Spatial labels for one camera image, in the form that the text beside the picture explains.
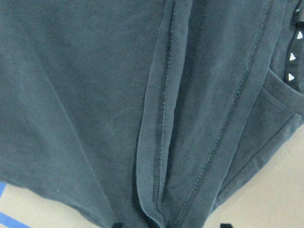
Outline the black printed t-shirt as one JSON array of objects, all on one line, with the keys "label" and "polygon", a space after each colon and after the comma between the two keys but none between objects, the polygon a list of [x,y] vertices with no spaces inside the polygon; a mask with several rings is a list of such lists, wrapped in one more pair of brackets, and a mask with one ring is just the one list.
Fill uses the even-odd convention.
[{"label": "black printed t-shirt", "polygon": [[304,123],[301,0],[3,0],[0,180],[101,228],[200,228]]}]

